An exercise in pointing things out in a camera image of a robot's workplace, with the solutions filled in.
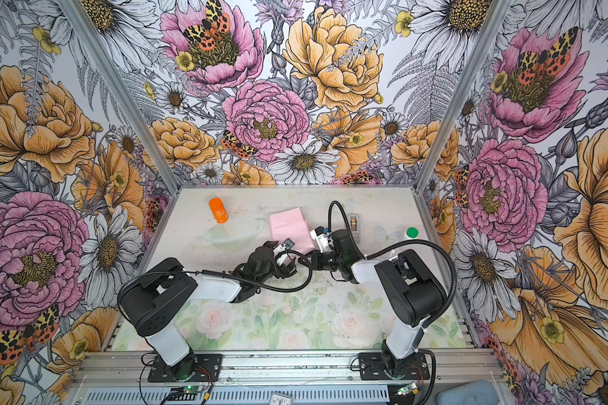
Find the table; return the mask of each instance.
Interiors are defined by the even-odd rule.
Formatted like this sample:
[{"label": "table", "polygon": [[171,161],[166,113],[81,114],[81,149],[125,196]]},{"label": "table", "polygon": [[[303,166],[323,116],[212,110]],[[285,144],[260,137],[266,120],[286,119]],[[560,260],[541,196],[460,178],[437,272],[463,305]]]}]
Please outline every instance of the table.
[{"label": "table", "polygon": [[[214,197],[222,199],[230,220],[258,218],[265,221],[264,228],[241,244],[203,242],[203,232],[216,223],[207,204]],[[256,247],[271,239],[268,215],[300,207],[309,227],[326,227],[327,210],[334,199],[342,203],[347,214],[359,215],[358,245],[365,254],[402,240],[408,227],[416,227],[419,238],[427,239],[412,190],[407,188],[198,187],[181,190],[148,268],[172,256],[189,270],[232,270],[245,262]],[[337,230],[344,224],[340,213],[334,210],[332,226]],[[415,249],[443,283],[431,249],[425,246]],[[291,288],[306,277],[306,269],[298,265],[298,274],[288,279],[270,279],[267,284]],[[338,282],[328,271],[315,271],[308,287],[297,293],[262,290],[239,304],[188,302],[176,316],[176,322],[194,350],[377,349],[389,334],[394,317],[380,284]],[[422,341],[422,347],[465,346],[452,307],[431,325]],[[125,321],[110,348],[149,349]]]}]

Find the orange bottle cap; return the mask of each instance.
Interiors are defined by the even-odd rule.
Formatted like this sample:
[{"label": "orange bottle cap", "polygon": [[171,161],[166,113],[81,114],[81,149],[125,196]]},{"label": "orange bottle cap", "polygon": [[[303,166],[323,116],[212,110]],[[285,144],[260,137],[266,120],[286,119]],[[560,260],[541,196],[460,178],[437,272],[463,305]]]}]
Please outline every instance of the orange bottle cap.
[{"label": "orange bottle cap", "polygon": [[225,211],[225,206],[223,206],[223,201],[221,201],[220,198],[212,198],[209,201],[209,209],[212,210],[214,219],[216,219],[218,223],[227,221],[227,212]]}]

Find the black mounting plate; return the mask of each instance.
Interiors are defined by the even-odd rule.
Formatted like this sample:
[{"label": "black mounting plate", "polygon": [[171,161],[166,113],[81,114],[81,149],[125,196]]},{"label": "black mounting plate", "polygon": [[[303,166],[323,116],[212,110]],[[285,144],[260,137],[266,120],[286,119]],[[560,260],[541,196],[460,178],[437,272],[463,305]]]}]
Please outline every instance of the black mounting plate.
[{"label": "black mounting plate", "polygon": [[[360,365],[361,380],[395,380],[385,372],[385,367],[381,361],[381,353],[358,353],[358,364]],[[426,364],[423,353],[417,353],[413,357],[410,367],[407,369],[408,371],[401,378],[397,378],[397,380],[421,380],[422,378],[424,380],[430,379],[430,371],[428,369],[428,365]]]},{"label": "black mounting plate", "polygon": [[[212,382],[219,381],[219,372],[221,361],[223,359],[222,354],[196,354],[195,363],[197,366],[207,370],[209,375],[212,377]],[[183,382],[208,382],[207,375],[202,371],[196,370],[196,373]],[[162,360],[162,357],[156,355],[153,364],[151,365],[151,371],[148,373],[148,382],[176,382],[176,378],[171,370],[171,367],[167,366]]]}]

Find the folded pink cloth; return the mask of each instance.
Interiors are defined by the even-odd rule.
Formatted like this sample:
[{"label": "folded pink cloth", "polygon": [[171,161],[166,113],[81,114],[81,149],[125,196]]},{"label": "folded pink cloth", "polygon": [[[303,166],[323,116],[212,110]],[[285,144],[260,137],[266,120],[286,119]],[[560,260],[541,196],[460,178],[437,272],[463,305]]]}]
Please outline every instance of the folded pink cloth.
[{"label": "folded pink cloth", "polygon": [[284,242],[290,238],[295,242],[293,250],[300,253],[308,253],[315,248],[313,239],[310,238],[308,224],[302,216],[299,208],[293,208],[283,213],[273,214],[268,216],[270,223],[270,231],[272,231],[272,239]]}]

